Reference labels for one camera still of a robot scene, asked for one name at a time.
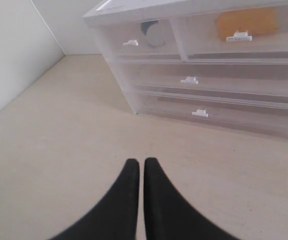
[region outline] drawer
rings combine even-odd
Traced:
[[[188,60],[198,54],[288,51],[288,5],[178,19]]]
[[[181,59],[168,20],[98,26],[93,35],[108,60]]]
[[[201,122],[225,127],[250,127],[262,132],[288,133],[288,109],[269,107],[268,104],[251,105],[219,102],[216,100],[182,99],[158,94],[127,93],[137,98],[136,112]]]
[[[288,97],[288,64],[121,64],[137,88],[166,87]]]

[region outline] floor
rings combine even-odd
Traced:
[[[127,158],[143,169],[150,156],[230,233],[288,240],[288,140],[133,115],[98,55],[65,57],[0,112],[0,240],[59,233],[105,194]]]

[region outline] white wall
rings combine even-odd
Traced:
[[[82,16],[101,0],[32,0],[67,55],[100,53]]]
[[[63,56],[29,0],[0,0],[0,110]]]

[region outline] white drawer handle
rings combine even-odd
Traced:
[[[197,109],[197,111],[193,111],[192,112],[193,116],[198,116],[198,117],[208,117],[208,113],[206,112],[206,110],[203,109]]]
[[[137,40],[129,40],[123,43],[123,46],[138,46],[139,43]]]
[[[245,32],[235,32],[233,36],[226,37],[226,42],[251,42],[253,36],[248,36],[248,31]]]
[[[180,80],[181,84],[198,84],[198,80],[195,76],[188,76],[186,79]]]

